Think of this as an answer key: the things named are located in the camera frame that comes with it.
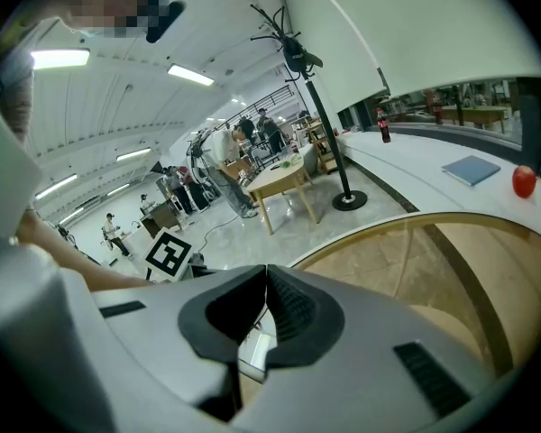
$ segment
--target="overhead lamp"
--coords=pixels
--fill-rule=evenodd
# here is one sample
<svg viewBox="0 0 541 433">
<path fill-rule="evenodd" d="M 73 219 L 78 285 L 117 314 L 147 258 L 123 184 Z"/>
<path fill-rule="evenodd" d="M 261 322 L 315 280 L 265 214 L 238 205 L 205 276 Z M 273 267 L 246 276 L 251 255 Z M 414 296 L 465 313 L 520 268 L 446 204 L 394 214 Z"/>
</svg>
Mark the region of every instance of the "overhead lamp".
<svg viewBox="0 0 541 433">
<path fill-rule="evenodd" d="M 119 162 L 119 161 L 123 161 L 124 159 L 130 159 L 131 157 L 143 155 L 146 152 L 150 152 L 150 151 L 151 151 L 151 148 L 145 148 L 145 149 L 140 149 L 139 151 L 129 152 L 128 154 L 119 155 L 118 157 L 116 157 L 116 161 Z"/>
<path fill-rule="evenodd" d="M 34 58 L 34 70 L 84 66 L 90 56 L 89 50 L 41 50 L 30 53 Z"/>
<path fill-rule="evenodd" d="M 106 194 L 106 196 L 110 197 L 113 194 L 116 194 L 118 191 L 122 191 L 124 188 L 128 188 L 129 186 L 130 186 L 130 183 L 126 183 L 124 186 L 121 186 L 120 188 L 116 188 L 114 191 L 110 191 L 108 194 Z"/>
<path fill-rule="evenodd" d="M 39 192 L 38 194 L 36 194 L 36 200 L 40 200 L 44 196 L 48 196 L 52 191 L 55 191 L 56 189 L 61 188 L 65 184 L 69 184 L 71 181 L 74 181 L 76 178 L 78 178 L 78 175 L 75 173 L 74 175 L 71 175 L 71 176 L 65 178 L 64 180 L 53 184 L 49 188 L 46 188 L 44 191 Z"/>
<path fill-rule="evenodd" d="M 212 80 L 211 78 L 200 75 L 196 72 L 193 72 L 192 70 L 181 68 L 180 66 L 177 66 L 176 64 L 173 64 L 172 67 L 169 69 L 169 74 L 171 76 L 177 76 L 177 77 L 185 78 L 187 80 L 192 80 L 193 82 L 206 85 L 207 87 L 210 87 L 212 84 L 215 83 L 215 81 Z"/>
<path fill-rule="evenodd" d="M 82 210 L 84 210 L 84 207 L 81 207 L 79 208 L 76 212 L 74 213 L 71 213 L 70 215 L 68 215 L 66 218 L 64 218 L 62 221 L 60 221 L 59 225 L 62 225 L 63 223 L 66 223 L 67 221 L 69 221 L 71 218 L 74 218 L 76 215 L 78 215 Z"/>
</svg>

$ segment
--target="white curved wall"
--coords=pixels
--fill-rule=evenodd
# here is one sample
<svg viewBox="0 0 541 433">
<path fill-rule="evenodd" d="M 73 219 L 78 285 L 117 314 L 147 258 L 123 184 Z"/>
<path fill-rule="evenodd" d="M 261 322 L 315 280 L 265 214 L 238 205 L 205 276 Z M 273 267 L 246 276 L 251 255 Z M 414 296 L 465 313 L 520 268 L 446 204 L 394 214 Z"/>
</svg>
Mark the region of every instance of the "white curved wall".
<svg viewBox="0 0 541 433">
<path fill-rule="evenodd" d="M 336 0 L 356 24 L 393 96 L 454 82 L 541 77 L 541 55 L 505 0 Z M 337 111 L 380 89 L 368 54 L 328 0 L 287 0 Z"/>
</svg>

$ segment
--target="person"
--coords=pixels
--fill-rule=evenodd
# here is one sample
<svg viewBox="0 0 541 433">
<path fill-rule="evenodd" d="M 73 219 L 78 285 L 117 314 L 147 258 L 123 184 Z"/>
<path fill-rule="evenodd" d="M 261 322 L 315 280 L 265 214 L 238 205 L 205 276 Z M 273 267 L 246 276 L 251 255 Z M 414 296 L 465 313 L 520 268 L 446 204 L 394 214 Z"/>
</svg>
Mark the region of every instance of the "person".
<svg viewBox="0 0 541 433">
<path fill-rule="evenodd" d="M 259 114 L 261 116 L 258 123 L 259 130 L 262 130 L 267 135 L 272 153 L 278 154 L 285 147 L 285 143 L 282 141 L 282 132 L 279 126 L 274 123 L 274 120 L 267 117 L 266 109 L 259 109 Z"/>
<path fill-rule="evenodd" d="M 187 167 L 176 167 L 176 170 L 177 174 L 179 175 L 180 181 L 184 186 L 188 188 L 190 196 L 192 196 L 192 200 L 195 201 L 198 210 L 201 213 L 204 212 L 207 208 L 210 207 L 210 205 L 205 198 L 205 192 L 202 189 L 202 186 L 192 179 Z"/>
<path fill-rule="evenodd" d="M 156 37 L 157 28 L 151 27 L 149 18 L 145 19 L 147 27 L 127 26 L 133 17 L 148 14 L 150 6 L 170 11 L 170 6 L 159 5 L 159 1 L 164 0 L 13 0 L 12 5 L 0 0 L 3 5 L 0 7 L 0 113 L 21 143 L 28 135 L 32 111 L 31 49 L 41 33 L 49 30 L 40 23 L 56 18 L 86 36 L 101 31 L 105 35 L 115 31 L 124 33 L 127 29 L 132 36 L 136 36 L 135 32 L 147 32 L 147 41 L 153 42 L 160 35 Z M 21 244 L 35 244 L 50 253 L 59 266 L 79 272 L 91 291 L 148 285 L 143 279 L 127 278 L 90 262 L 32 208 L 24 213 L 16 236 Z"/>
<path fill-rule="evenodd" d="M 258 215 L 257 203 L 243 193 L 243 189 L 234 179 L 234 175 L 226 167 L 226 161 L 235 161 L 240 170 L 250 172 L 249 166 L 240 159 L 238 143 L 250 140 L 254 133 L 252 123 L 241 123 L 234 130 L 215 130 L 202 143 L 202 157 L 198 166 L 206 170 L 206 174 L 219 192 L 225 196 L 231 209 L 241 218 L 253 218 Z"/>
<path fill-rule="evenodd" d="M 107 238 L 111 243 L 116 245 L 116 247 L 118 247 L 120 251 L 123 253 L 123 256 L 130 256 L 130 252 L 128 252 L 128 249 L 123 244 L 122 239 L 116 233 L 120 229 L 120 226 L 115 227 L 113 225 L 112 219 L 114 217 L 115 216 L 111 213 L 106 214 L 106 222 L 102 226 L 102 231 L 105 234 L 105 238 Z"/>
<path fill-rule="evenodd" d="M 246 124 L 246 126 L 251 127 L 254 130 L 254 123 L 252 122 L 250 117 L 241 118 L 241 120 L 239 121 L 239 124 Z M 256 138 L 255 138 L 254 134 L 251 135 L 251 138 L 249 139 L 249 141 L 251 142 L 251 144 L 256 143 Z"/>
<path fill-rule="evenodd" d="M 179 200 L 180 205 L 182 206 L 184 213 L 187 215 L 192 215 L 194 208 L 192 208 L 192 203 L 188 197 L 187 190 L 182 183 L 180 182 L 179 176 L 177 175 L 176 167 L 168 167 L 165 170 L 163 177 L 164 188 L 167 190 L 170 198 L 176 198 Z"/>
<path fill-rule="evenodd" d="M 144 215 L 148 215 L 152 208 L 156 205 L 156 202 L 150 202 L 146 194 L 141 194 L 141 211 Z"/>
</svg>

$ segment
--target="wooden table leg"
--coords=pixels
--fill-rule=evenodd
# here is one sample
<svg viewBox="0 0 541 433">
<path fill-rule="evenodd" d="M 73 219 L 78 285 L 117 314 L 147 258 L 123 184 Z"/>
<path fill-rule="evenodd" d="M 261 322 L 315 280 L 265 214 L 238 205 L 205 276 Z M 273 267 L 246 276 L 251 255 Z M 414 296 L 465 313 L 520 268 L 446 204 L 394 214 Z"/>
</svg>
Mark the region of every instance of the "wooden table leg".
<svg viewBox="0 0 541 433">
<path fill-rule="evenodd" d="M 310 176 L 308 176 L 308 172 L 307 172 L 307 169 L 306 169 L 305 167 L 303 167 L 303 171 L 305 172 L 305 177 L 307 177 L 307 180 L 308 180 L 308 182 L 310 183 L 310 185 L 311 185 L 311 186 L 315 186 L 315 185 L 313 184 L 313 180 L 310 179 Z"/>
<path fill-rule="evenodd" d="M 262 210 L 262 217 L 264 218 L 264 223 L 267 226 L 267 231 L 269 231 L 269 235 L 273 235 L 274 233 L 272 232 L 271 221 L 269 220 L 269 216 L 267 215 L 267 209 L 264 207 L 264 202 L 262 202 L 261 193 L 259 191 L 256 191 L 254 195 L 259 202 L 259 209 Z"/>
<path fill-rule="evenodd" d="M 298 183 L 297 177 L 293 178 L 293 182 L 295 183 L 295 187 L 297 188 L 298 196 L 300 197 L 300 200 L 303 201 L 303 204 L 305 204 L 305 207 L 308 210 L 308 214 L 311 218 L 313 218 L 313 221 L 315 223 L 318 223 L 318 220 L 315 216 L 315 211 L 313 210 L 312 206 L 308 203 L 307 198 L 305 197 L 305 193 L 303 192 L 303 189 L 300 187 L 300 184 Z"/>
</svg>

